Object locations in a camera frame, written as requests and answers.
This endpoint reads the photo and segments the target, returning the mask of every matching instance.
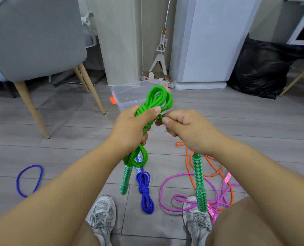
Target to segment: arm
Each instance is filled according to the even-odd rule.
[[[225,136],[196,111],[170,111],[162,123],[194,152],[214,157],[247,191],[288,245],[304,245],[304,177]]]
[[[109,138],[0,218],[0,246],[69,245],[115,166],[138,144],[144,126],[161,108],[134,117],[139,106],[123,111]]]

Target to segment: wooden chair leg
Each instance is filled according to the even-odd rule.
[[[304,76],[304,70],[281,92],[281,94],[279,94],[279,96],[282,96],[285,92],[287,92],[303,76]]]
[[[20,82],[15,82],[14,83],[17,91],[19,92],[20,96],[23,99],[23,102],[27,105],[27,108],[29,109],[31,115],[33,116],[33,118],[35,119],[36,123],[38,124],[38,126],[41,128],[41,130],[43,131],[43,134],[45,136],[46,139],[49,139],[50,136],[43,124],[43,121],[41,120],[41,117],[31,99],[31,96],[28,92],[27,86],[24,83],[24,81],[20,81]]]
[[[101,101],[100,101],[99,98],[98,98],[98,95],[97,95],[97,93],[96,93],[96,90],[95,90],[95,88],[94,88],[94,85],[92,84],[92,81],[91,81],[91,79],[90,79],[90,77],[89,77],[89,75],[88,75],[88,73],[87,73],[87,71],[86,71],[84,65],[81,63],[78,67],[79,67],[79,70],[80,70],[80,72],[81,72],[81,74],[82,74],[82,76],[83,76],[83,78],[84,78],[84,81],[87,83],[87,85],[88,85],[90,91],[91,91],[92,94],[94,95],[94,98],[96,99],[96,102],[97,102],[99,108],[101,109],[101,112],[102,112],[103,114],[105,114],[105,110],[104,110],[104,108],[103,108],[103,106],[102,106]]]
[[[90,93],[90,91],[89,91],[89,89],[88,89],[88,87],[87,87],[87,84],[86,84],[86,82],[84,81],[84,78],[82,77],[81,72],[79,71],[78,67],[77,67],[77,66],[76,66],[76,67],[73,67],[73,71],[76,73],[76,75],[77,75],[77,77],[79,78],[79,80],[80,80],[82,86],[84,87],[85,91],[86,91],[87,93]]]

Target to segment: chair backrest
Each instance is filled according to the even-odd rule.
[[[0,0],[0,72],[17,82],[87,57],[78,0]]]

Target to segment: plastic storage box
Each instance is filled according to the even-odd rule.
[[[120,112],[135,104],[141,105],[145,103],[147,94],[153,86],[155,85],[145,81],[112,86],[111,103],[117,104]]]

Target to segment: sneaker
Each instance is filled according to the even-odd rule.
[[[195,196],[189,196],[186,200],[195,201]],[[192,203],[184,203],[183,209],[193,206]],[[212,223],[210,220],[210,215],[207,212],[200,212],[198,207],[194,207],[188,211],[183,211],[184,224],[191,234],[192,244],[191,246],[198,246],[199,240],[206,239],[207,235],[211,232]]]
[[[103,236],[105,246],[112,246],[110,234],[116,223],[116,217],[116,204],[110,196],[104,195],[97,199],[92,207],[88,223],[98,238]]]

